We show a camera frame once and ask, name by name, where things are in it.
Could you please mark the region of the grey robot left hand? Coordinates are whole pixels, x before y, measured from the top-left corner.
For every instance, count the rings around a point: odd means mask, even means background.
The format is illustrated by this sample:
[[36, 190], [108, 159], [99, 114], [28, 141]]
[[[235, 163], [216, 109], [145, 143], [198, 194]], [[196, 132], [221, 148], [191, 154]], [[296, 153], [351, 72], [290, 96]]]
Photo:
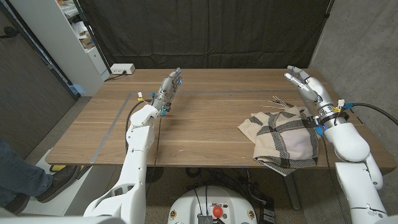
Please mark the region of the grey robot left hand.
[[182, 84], [182, 73], [180, 67], [165, 77], [158, 92], [155, 94], [152, 106], [159, 111], [170, 111], [171, 101], [174, 99], [178, 87]]

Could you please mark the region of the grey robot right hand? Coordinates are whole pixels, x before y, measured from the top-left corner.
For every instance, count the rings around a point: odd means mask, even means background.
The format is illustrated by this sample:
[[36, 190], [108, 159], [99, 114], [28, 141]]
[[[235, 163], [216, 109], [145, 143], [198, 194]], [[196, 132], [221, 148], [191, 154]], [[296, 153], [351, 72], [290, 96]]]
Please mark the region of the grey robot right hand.
[[319, 80], [311, 77], [301, 68], [288, 65], [287, 69], [289, 72], [285, 73], [284, 77], [298, 88], [306, 100], [314, 104], [320, 116], [336, 117], [338, 115], [338, 112], [333, 111], [333, 100]]

